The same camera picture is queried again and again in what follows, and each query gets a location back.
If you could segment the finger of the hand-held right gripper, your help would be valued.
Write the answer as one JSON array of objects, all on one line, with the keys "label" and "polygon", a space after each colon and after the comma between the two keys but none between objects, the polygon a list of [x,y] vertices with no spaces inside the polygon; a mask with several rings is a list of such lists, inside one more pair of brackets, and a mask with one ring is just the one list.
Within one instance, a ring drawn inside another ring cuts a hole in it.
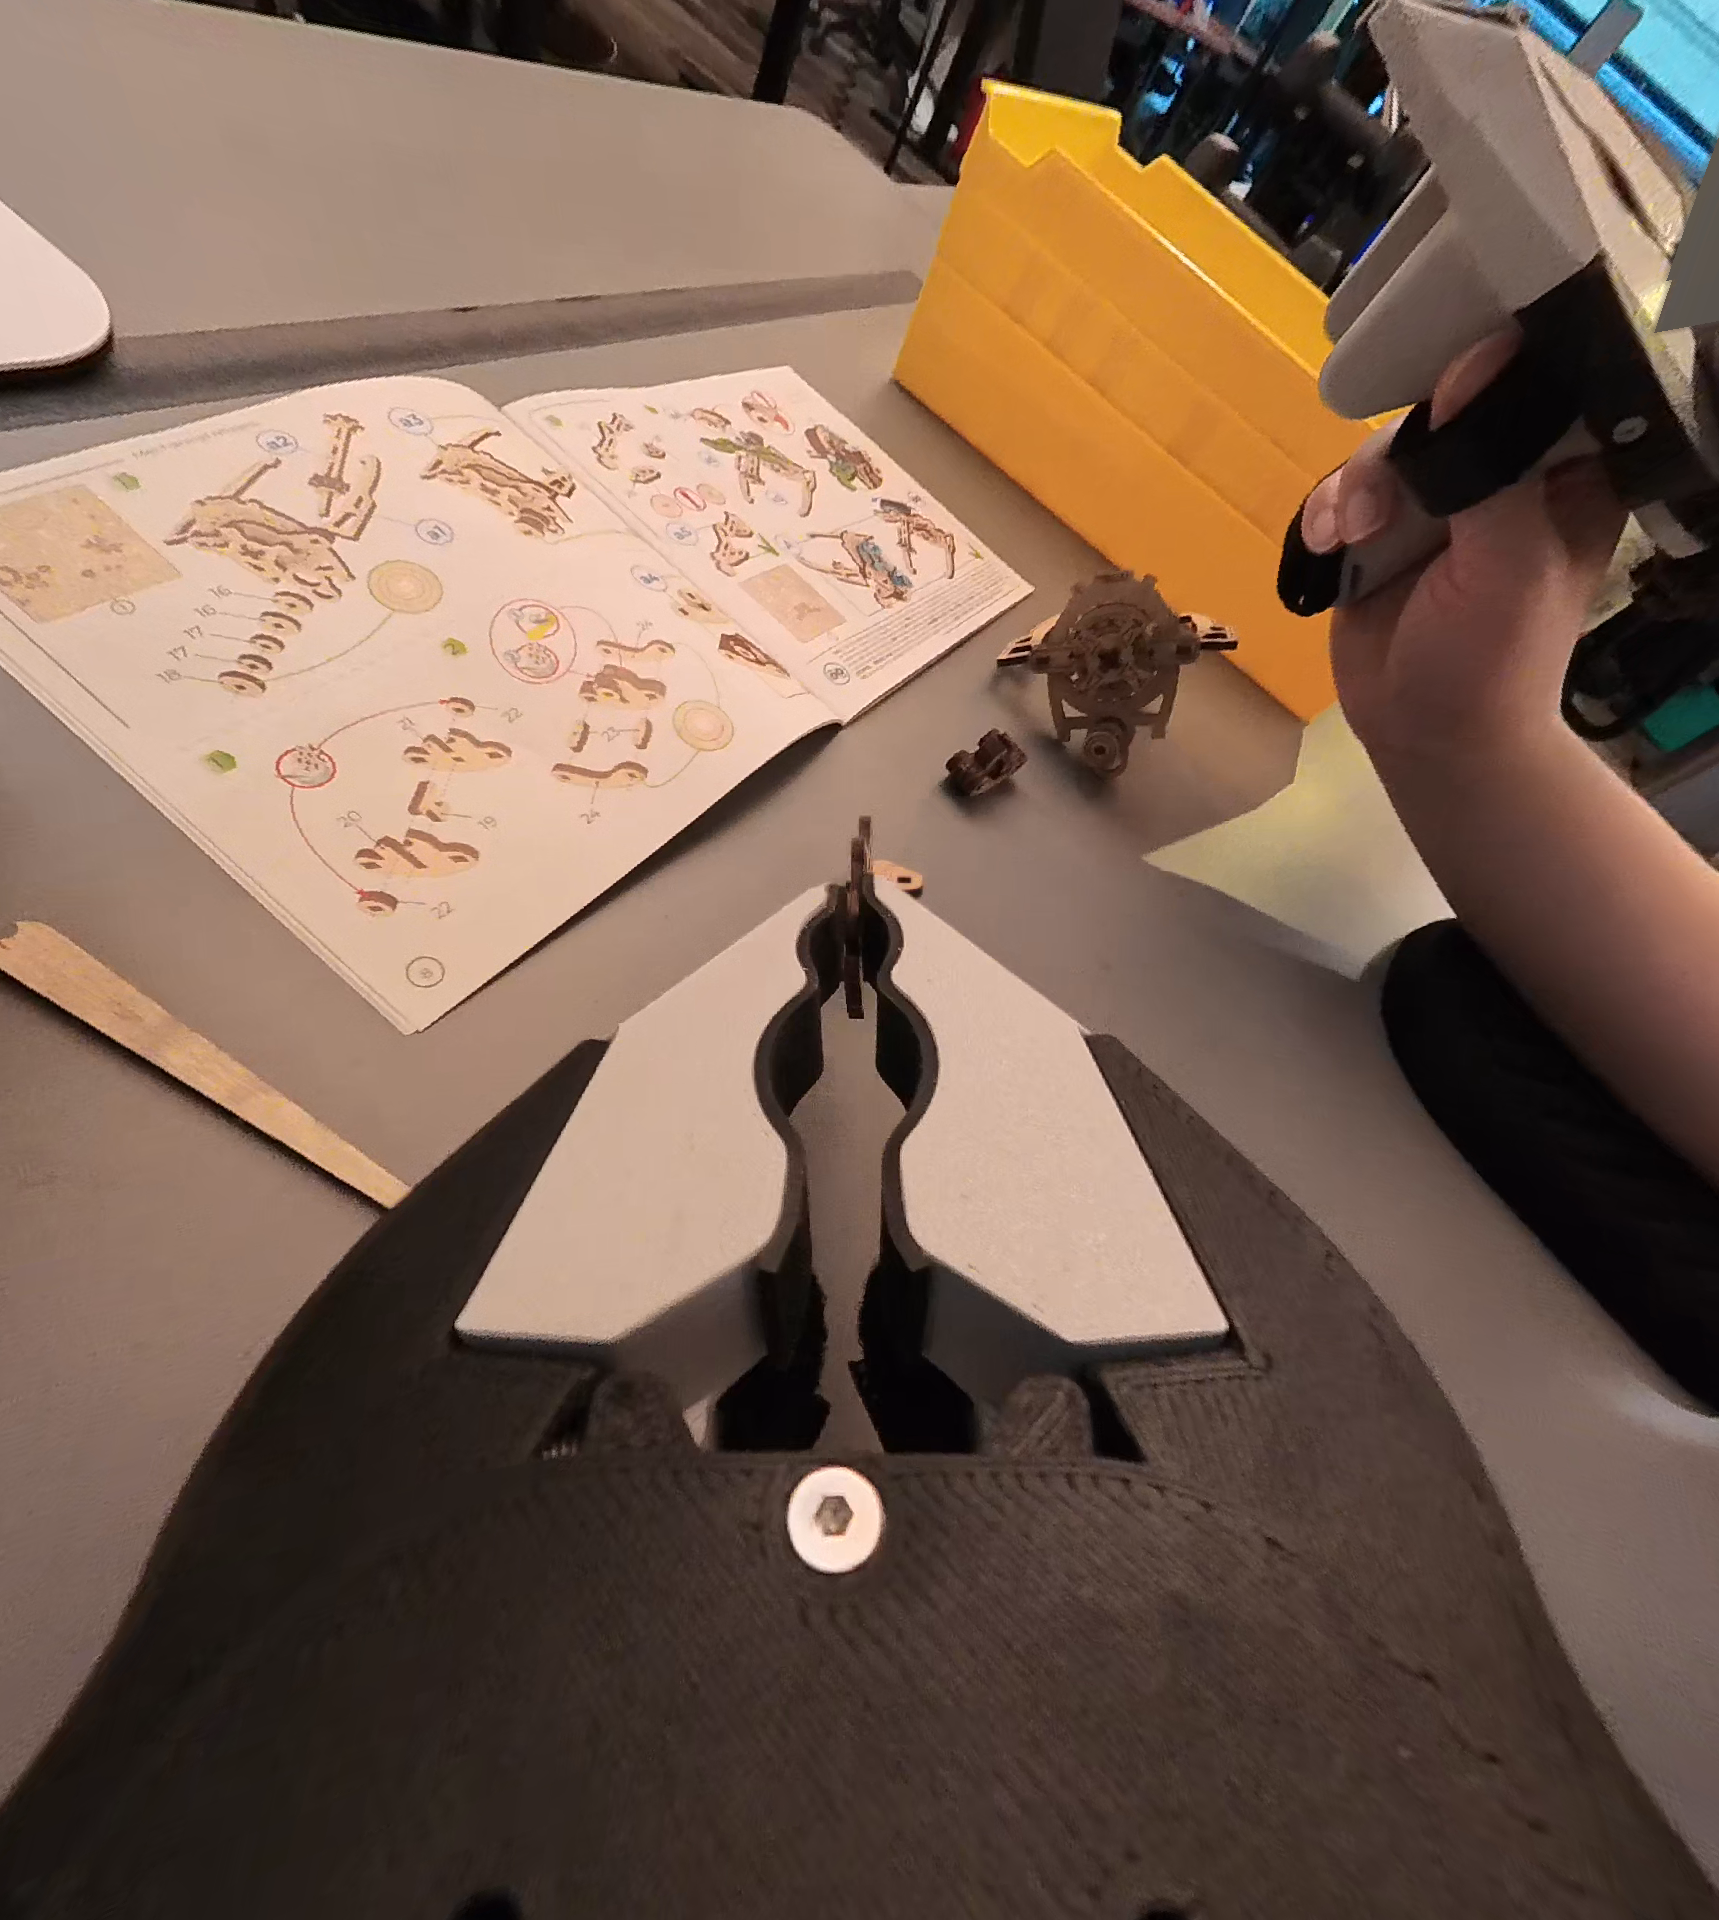
[{"label": "finger of the hand-held right gripper", "polygon": [[1513,316],[1601,253],[1611,172],[1527,27],[1395,1],[1375,11],[1373,44],[1427,160],[1373,243],[1377,290],[1413,268]]}]

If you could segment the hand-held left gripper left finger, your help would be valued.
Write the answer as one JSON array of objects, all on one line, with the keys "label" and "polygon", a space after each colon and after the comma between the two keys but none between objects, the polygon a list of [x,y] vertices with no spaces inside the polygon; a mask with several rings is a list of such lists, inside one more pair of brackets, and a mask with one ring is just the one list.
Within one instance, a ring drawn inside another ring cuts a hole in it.
[{"label": "hand-held left gripper left finger", "polygon": [[734,1450],[828,1419],[796,1108],[842,979],[838,890],[802,894],[626,1020],[456,1319],[460,1342],[648,1376]]}]

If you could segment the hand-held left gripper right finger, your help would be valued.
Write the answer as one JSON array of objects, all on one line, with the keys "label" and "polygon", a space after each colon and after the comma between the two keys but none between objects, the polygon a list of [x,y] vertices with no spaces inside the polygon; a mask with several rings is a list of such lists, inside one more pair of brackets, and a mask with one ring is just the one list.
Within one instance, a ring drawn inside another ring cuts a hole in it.
[{"label": "hand-held left gripper right finger", "polygon": [[996,1403],[1028,1378],[1223,1352],[1227,1311],[1088,1029],[920,899],[880,916],[876,982],[916,1048],[882,1193],[928,1283],[922,1354]]}]

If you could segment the wooden model part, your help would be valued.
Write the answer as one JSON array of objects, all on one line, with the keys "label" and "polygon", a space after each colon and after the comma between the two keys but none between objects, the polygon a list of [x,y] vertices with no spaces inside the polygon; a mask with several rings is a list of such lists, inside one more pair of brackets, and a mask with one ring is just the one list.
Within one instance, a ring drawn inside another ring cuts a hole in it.
[{"label": "wooden model part", "polygon": [[850,870],[834,902],[840,927],[840,985],[850,1020],[866,1017],[868,990],[876,985],[886,957],[896,924],[886,899],[894,894],[920,899],[924,887],[926,877],[920,870],[874,849],[872,816],[860,816],[850,842]]}]

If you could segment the round wooden model assembly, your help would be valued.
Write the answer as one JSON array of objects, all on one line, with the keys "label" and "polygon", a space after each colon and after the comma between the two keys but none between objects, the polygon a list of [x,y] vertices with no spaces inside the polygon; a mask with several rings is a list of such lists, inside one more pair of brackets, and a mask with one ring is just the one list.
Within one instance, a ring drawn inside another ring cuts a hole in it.
[{"label": "round wooden model assembly", "polygon": [[996,667],[1046,682],[1056,738],[1096,777],[1119,776],[1137,736],[1165,736],[1183,667],[1229,654],[1223,623],[1175,609],[1151,573],[1102,572],[1064,609],[1010,641]]}]

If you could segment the person's right forearm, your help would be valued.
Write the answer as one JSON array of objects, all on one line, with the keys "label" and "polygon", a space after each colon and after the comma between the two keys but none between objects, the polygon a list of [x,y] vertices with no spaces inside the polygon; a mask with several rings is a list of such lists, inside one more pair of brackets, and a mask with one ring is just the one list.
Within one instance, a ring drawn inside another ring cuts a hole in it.
[{"label": "person's right forearm", "polygon": [[1477,948],[1719,1187],[1719,872],[1563,723],[1557,680],[1333,641],[1351,730]]}]

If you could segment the person's right hand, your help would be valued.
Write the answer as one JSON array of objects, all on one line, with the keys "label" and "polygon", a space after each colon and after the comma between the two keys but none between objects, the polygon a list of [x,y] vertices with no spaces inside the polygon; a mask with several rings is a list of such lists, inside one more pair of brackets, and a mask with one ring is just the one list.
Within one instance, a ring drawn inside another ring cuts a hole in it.
[{"label": "person's right hand", "polygon": [[1625,514],[1599,455],[1447,520],[1421,565],[1331,613],[1335,692],[1375,762],[1471,759],[1563,733],[1565,670]]}]

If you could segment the yellow plastic bin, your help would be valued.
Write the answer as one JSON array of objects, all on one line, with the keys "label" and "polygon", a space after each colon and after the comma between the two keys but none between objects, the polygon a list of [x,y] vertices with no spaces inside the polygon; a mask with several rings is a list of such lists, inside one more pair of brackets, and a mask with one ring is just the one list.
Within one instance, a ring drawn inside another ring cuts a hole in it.
[{"label": "yellow plastic bin", "polygon": [[1285,612],[1305,494],[1391,414],[1327,407],[1325,297],[1119,113],[990,82],[896,382],[1106,562],[1237,639],[1299,720],[1333,698],[1327,617]]}]

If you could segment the thin wooden strip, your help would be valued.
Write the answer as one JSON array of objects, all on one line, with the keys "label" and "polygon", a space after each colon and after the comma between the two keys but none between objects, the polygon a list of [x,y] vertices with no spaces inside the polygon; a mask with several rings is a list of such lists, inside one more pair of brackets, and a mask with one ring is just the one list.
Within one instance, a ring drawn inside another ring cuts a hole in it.
[{"label": "thin wooden strip", "polygon": [[410,1184],[44,922],[0,933],[0,974],[382,1209]]}]

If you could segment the open instruction booklet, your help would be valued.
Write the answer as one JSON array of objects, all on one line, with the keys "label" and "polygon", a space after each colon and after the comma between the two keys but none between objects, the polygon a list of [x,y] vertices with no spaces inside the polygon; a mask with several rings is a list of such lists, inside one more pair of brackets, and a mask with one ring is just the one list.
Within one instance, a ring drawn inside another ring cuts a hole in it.
[{"label": "open instruction booklet", "polygon": [[788,365],[0,471],[0,664],[404,1034],[1030,595]]}]

